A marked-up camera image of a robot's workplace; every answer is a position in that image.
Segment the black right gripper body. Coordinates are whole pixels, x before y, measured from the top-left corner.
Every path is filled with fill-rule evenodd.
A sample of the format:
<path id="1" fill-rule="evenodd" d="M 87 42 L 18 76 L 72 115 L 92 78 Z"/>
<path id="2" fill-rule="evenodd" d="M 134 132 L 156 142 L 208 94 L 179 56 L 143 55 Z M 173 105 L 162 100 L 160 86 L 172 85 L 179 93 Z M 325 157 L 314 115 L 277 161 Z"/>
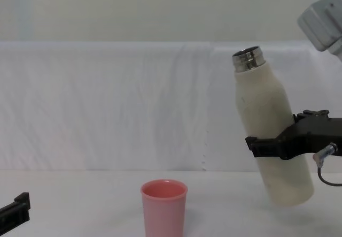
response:
<path id="1" fill-rule="evenodd" d="M 334 143 L 337 151 L 333 155 L 341 156 L 341 118 L 308 119 L 306 138 L 311 153 L 317 153 L 330 143 Z"/>

